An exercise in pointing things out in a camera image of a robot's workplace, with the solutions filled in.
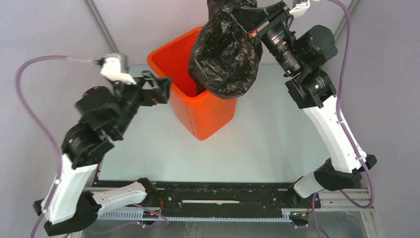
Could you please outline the orange plastic trash bin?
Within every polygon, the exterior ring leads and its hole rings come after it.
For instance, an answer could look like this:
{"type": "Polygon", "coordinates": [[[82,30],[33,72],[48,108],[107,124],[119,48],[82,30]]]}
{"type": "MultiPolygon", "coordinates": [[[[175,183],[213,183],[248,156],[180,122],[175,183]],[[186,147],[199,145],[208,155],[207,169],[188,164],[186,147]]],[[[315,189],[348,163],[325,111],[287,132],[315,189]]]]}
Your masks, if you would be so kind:
{"type": "Polygon", "coordinates": [[[188,131],[203,141],[233,119],[237,99],[224,100],[198,90],[190,77],[188,60],[200,30],[196,27],[154,50],[147,63],[158,77],[172,78],[169,100],[173,111],[188,131]]]}

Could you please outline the black plastic trash bag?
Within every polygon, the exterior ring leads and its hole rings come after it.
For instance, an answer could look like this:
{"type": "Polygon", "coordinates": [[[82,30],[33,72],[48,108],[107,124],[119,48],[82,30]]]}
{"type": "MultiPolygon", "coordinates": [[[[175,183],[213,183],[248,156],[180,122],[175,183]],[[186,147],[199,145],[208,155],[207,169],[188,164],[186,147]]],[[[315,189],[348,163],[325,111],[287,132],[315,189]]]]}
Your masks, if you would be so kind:
{"type": "Polygon", "coordinates": [[[209,0],[208,21],[202,26],[188,60],[197,92],[221,99],[246,94],[257,78],[263,54],[260,41],[249,40],[230,16],[233,7],[256,7],[255,0],[209,0]]]}

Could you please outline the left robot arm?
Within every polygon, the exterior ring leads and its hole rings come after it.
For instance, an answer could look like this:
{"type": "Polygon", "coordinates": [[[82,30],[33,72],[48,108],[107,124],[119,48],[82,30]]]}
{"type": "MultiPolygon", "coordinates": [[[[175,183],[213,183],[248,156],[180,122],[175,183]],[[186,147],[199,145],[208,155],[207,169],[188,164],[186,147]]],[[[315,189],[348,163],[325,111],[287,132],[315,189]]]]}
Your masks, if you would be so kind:
{"type": "Polygon", "coordinates": [[[96,86],[76,102],[81,117],[61,144],[61,170],[56,189],[49,192],[52,199],[34,202],[36,213],[46,219],[48,236],[84,230],[104,213],[127,205],[148,207],[156,202],[158,192],[148,178],[105,192],[84,187],[114,143],[123,139],[138,109],[167,104],[171,86],[170,77],[159,78],[144,70],[133,83],[96,86]]]}

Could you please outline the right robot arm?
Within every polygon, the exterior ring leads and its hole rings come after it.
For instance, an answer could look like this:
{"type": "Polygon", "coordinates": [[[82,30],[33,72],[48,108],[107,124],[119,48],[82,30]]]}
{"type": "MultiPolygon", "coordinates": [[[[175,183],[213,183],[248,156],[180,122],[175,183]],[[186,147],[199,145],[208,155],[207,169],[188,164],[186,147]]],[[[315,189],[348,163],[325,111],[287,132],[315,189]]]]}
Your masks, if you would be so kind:
{"type": "Polygon", "coordinates": [[[310,4],[294,1],[293,8],[280,1],[267,7],[236,6],[231,17],[251,40],[260,40],[274,56],[284,75],[288,93],[315,125],[325,143],[329,158],[312,173],[298,179],[289,189],[288,201],[303,206],[308,197],[322,190],[352,188],[361,173],[377,162],[356,142],[338,108],[338,96],[329,75],[322,66],[337,55],[332,31],[315,25],[296,38],[290,29],[295,17],[302,15],[310,4]]]}

